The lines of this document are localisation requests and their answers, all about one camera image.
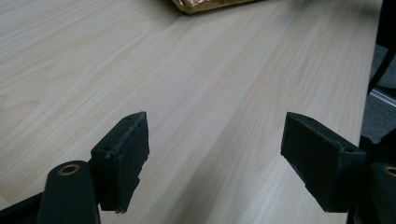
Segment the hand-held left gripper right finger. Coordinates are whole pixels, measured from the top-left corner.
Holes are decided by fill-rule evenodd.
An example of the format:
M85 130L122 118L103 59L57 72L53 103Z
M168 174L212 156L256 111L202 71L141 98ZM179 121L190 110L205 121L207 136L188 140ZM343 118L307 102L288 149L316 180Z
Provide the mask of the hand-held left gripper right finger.
M324 211L348 211L363 172L363 150L315 119L289 112L280 154Z

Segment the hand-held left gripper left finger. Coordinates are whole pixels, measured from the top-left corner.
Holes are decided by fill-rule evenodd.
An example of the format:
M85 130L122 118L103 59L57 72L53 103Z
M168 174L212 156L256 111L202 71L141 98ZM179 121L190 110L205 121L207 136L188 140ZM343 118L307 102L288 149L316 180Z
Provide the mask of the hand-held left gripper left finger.
M147 113L121 119L92 149L90 166L103 211L126 213L149 157Z

